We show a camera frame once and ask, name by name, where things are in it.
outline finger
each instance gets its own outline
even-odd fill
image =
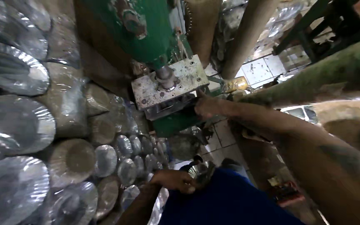
[[[188,185],[186,183],[182,183],[181,186],[179,187],[179,191],[183,194],[192,194],[195,192],[195,187]]]
[[[197,185],[195,180],[188,173],[182,174],[181,179],[183,182],[190,184],[191,186],[195,187]]]
[[[206,94],[201,89],[197,90],[197,97],[205,97],[205,96]]]

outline steel plate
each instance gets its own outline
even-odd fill
[[[193,55],[191,59],[184,59],[169,65],[169,67],[174,69],[174,75],[179,79],[179,83],[172,91],[159,90],[155,72],[132,81],[132,88],[139,110],[146,110],[157,104],[190,93],[198,87],[209,85],[198,55]]]

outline green metal frame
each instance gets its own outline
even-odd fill
[[[114,40],[126,53],[152,69],[159,69],[172,61],[174,54],[180,55],[178,40],[169,22],[169,6],[166,0],[83,0],[96,17],[104,22]],[[131,11],[146,26],[146,35],[137,37],[123,25],[119,3],[129,5]],[[185,36],[180,37],[186,51]]]

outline tiled floor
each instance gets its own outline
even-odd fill
[[[244,76],[252,88],[258,88],[263,84],[273,81],[280,74],[290,72],[294,69],[303,67],[310,63],[309,57],[304,52],[302,46],[297,45],[282,51],[279,55],[272,54],[262,58],[250,61],[241,66],[236,77]],[[205,69],[207,76],[219,78],[220,75],[209,64]],[[218,83],[210,82],[209,89],[217,90],[220,87]]]

